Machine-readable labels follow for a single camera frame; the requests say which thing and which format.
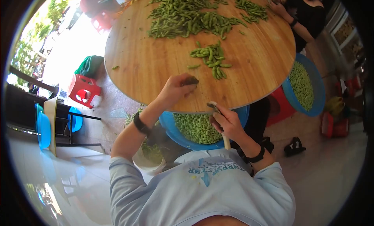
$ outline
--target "blue plastic basin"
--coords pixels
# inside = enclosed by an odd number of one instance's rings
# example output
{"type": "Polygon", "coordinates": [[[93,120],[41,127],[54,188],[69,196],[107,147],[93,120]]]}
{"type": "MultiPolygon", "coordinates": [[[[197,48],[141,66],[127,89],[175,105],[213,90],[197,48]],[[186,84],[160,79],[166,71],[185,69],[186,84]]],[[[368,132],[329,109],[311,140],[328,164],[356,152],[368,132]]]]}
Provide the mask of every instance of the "blue plastic basin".
{"type": "MultiPolygon", "coordinates": [[[[245,126],[248,120],[248,116],[250,114],[250,107],[240,107],[238,109],[235,109],[236,113],[239,116],[240,123],[242,127],[245,126]]],[[[223,140],[219,140],[218,142],[210,145],[204,145],[204,144],[198,144],[193,141],[188,140],[184,137],[183,134],[179,131],[179,129],[175,126],[175,121],[173,117],[172,112],[165,111],[161,114],[159,117],[160,124],[164,129],[166,129],[166,134],[177,144],[180,144],[181,146],[184,146],[185,148],[191,149],[191,150],[214,150],[214,149],[220,149],[224,147],[223,140]]]]}
{"type": "Polygon", "coordinates": [[[321,75],[319,74],[319,71],[313,64],[313,62],[311,62],[304,55],[297,53],[296,61],[301,63],[305,67],[306,72],[309,75],[314,93],[313,105],[309,111],[306,111],[304,107],[302,107],[302,105],[297,100],[296,95],[294,94],[291,82],[289,81],[289,77],[287,77],[287,79],[282,84],[284,95],[295,110],[308,116],[318,116],[325,106],[325,86],[322,81],[321,75]]]}
{"type": "MultiPolygon", "coordinates": [[[[82,114],[76,107],[71,107],[69,111],[73,112],[73,113],[77,113],[77,114],[82,114]]],[[[68,115],[68,119],[69,119],[68,128],[70,129],[70,115],[68,115]]],[[[75,131],[80,130],[80,128],[82,127],[82,124],[83,124],[83,117],[73,116],[72,117],[72,131],[71,132],[75,132],[75,131]]]]}
{"type": "Polygon", "coordinates": [[[51,136],[49,119],[42,111],[39,112],[37,124],[38,143],[40,149],[42,150],[49,147],[51,136]]]}
{"type": "Polygon", "coordinates": [[[35,130],[37,130],[39,112],[41,111],[44,113],[44,109],[42,106],[39,105],[39,103],[35,103],[34,107],[35,107],[35,130]]]}

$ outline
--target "wooden tabletop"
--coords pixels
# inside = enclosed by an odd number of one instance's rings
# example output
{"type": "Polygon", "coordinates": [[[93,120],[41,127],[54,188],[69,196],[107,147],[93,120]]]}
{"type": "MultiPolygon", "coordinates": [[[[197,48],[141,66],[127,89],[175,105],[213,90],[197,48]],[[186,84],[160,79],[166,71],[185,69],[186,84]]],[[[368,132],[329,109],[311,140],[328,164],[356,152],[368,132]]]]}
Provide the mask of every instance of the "wooden tabletop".
{"type": "MultiPolygon", "coordinates": [[[[105,68],[120,91],[135,101],[149,104],[161,92],[171,75],[184,72],[199,79],[198,88],[189,98],[182,99],[169,111],[196,113],[209,111],[206,103],[216,101],[228,108],[255,102],[278,88],[287,78],[296,56],[295,39],[289,24],[267,9],[268,21],[233,26],[227,39],[221,41],[226,60],[233,66],[224,69],[227,79],[215,80],[211,68],[201,58],[189,53],[202,45],[216,44],[218,36],[200,32],[188,38],[151,38],[147,30],[152,19],[146,19],[159,4],[137,0],[117,19],[105,47],[105,68]],[[201,64],[189,70],[187,65],[201,64]]],[[[241,18],[244,10],[220,4],[218,14],[241,18]]],[[[250,0],[266,6],[266,0],[250,0]]]]}

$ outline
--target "black wristband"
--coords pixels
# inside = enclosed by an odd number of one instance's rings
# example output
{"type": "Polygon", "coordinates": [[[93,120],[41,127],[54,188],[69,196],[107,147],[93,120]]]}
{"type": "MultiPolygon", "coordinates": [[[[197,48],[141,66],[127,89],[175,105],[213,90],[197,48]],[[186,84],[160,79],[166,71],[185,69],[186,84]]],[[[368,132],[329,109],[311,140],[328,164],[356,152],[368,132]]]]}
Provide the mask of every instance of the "black wristband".
{"type": "Polygon", "coordinates": [[[289,26],[294,27],[297,23],[297,20],[294,18],[294,20],[291,22],[291,24],[289,24],[289,26]]]}
{"type": "Polygon", "coordinates": [[[142,134],[145,134],[149,136],[151,134],[151,129],[148,128],[139,118],[139,112],[137,112],[134,116],[134,124],[135,127],[141,132],[142,134]]]}
{"type": "Polygon", "coordinates": [[[259,154],[256,157],[248,158],[248,161],[250,163],[257,163],[258,161],[262,160],[264,158],[265,148],[264,146],[261,146],[261,150],[259,151],[259,154]]]}

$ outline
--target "red plastic stool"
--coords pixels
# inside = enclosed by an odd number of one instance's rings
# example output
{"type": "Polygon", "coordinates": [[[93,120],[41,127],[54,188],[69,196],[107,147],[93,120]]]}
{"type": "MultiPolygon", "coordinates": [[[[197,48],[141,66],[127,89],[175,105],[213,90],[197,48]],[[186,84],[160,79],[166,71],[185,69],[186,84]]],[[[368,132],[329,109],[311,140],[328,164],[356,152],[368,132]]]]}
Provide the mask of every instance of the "red plastic stool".
{"type": "Polygon", "coordinates": [[[272,116],[267,120],[266,127],[278,123],[279,121],[283,121],[296,112],[296,110],[291,106],[291,104],[289,104],[286,96],[284,95],[282,86],[278,87],[278,89],[276,89],[270,95],[277,100],[280,107],[280,112],[276,116],[272,116]]]}
{"type": "Polygon", "coordinates": [[[102,11],[96,15],[96,17],[92,18],[91,24],[95,27],[98,33],[100,33],[101,30],[109,30],[112,27],[111,18],[107,11],[102,11]]]}
{"type": "Polygon", "coordinates": [[[100,93],[101,87],[96,85],[96,81],[94,79],[87,78],[79,74],[74,74],[68,90],[69,98],[91,109],[92,106],[90,103],[93,97],[95,95],[100,95],[100,93]],[[90,93],[89,97],[87,98],[87,102],[77,99],[77,95],[79,95],[81,99],[86,98],[87,92],[90,93]]]}

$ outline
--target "slipper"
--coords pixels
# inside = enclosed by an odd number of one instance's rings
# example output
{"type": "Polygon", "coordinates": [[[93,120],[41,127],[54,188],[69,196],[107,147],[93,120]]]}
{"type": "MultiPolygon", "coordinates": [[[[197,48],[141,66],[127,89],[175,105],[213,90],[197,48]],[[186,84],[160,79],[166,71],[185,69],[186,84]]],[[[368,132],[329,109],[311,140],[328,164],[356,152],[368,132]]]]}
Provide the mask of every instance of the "slipper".
{"type": "Polygon", "coordinates": [[[301,152],[305,151],[306,148],[303,147],[300,138],[294,137],[292,139],[292,143],[284,147],[284,152],[286,153],[286,157],[290,157],[296,154],[300,154],[301,152]]]}

